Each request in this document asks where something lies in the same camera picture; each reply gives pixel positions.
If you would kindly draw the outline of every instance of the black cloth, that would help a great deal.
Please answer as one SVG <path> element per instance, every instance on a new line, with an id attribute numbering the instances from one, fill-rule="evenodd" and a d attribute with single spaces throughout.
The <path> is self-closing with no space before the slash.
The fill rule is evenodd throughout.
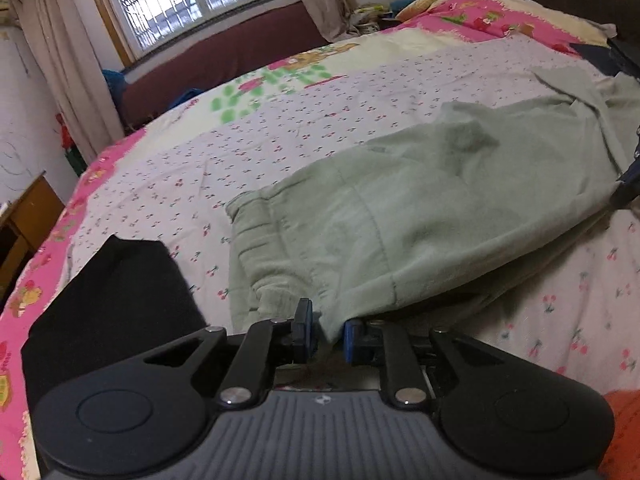
<path id="1" fill-rule="evenodd" d="M 164 244 L 111 236 L 29 331 L 22 347 L 29 409 L 64 381 L 205 325 Z"/>

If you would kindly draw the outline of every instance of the orange fabric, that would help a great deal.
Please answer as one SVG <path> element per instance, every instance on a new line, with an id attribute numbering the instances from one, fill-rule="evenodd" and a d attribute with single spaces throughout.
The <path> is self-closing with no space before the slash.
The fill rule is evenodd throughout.
<path id="1" fill-rule="evenodd" d="M 607 480 L 640 479 L 640 390 L 605 395 L 616 417 L 616 431 L 600 464 Z"/>

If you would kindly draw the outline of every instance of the metal rivet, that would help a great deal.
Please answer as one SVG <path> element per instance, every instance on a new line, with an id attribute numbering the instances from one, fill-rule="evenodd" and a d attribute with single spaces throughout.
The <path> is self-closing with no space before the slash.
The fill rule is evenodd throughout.
<path id="1" fill-rule="evenodd" d="M 418 404 L 427 398 L 426 392 L 420 388 L 400 388 L 396 391 L 396 400 L 403 404 Z"/>
<path id="2" fill-rule="evenodd" d="M 220 392 L 220 400 L 225 404 L 241 404 L 251 399 L 251 392 L 241 386 L 226 388 Z"/>

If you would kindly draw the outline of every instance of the wooden furniture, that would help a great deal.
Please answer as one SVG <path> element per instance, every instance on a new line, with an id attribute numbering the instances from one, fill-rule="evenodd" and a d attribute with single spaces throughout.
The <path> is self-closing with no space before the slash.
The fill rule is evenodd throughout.
<path id="1" fill-rule="evenodd" d="M 0 216 L 0 312 L 64 208 L 43 172 Z"/>

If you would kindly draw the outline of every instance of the maroon headboard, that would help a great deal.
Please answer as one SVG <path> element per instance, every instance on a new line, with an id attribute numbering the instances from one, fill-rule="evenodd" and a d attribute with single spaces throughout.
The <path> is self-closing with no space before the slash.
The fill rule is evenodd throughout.
<path id="1" fill-rule="evenodd" d="M 191 88 L 209 90 L 326 44 L 301 2 L 269 10 L 200 41 L 129 85 L 122 99 L 124 120 L 142 126 Z"/>

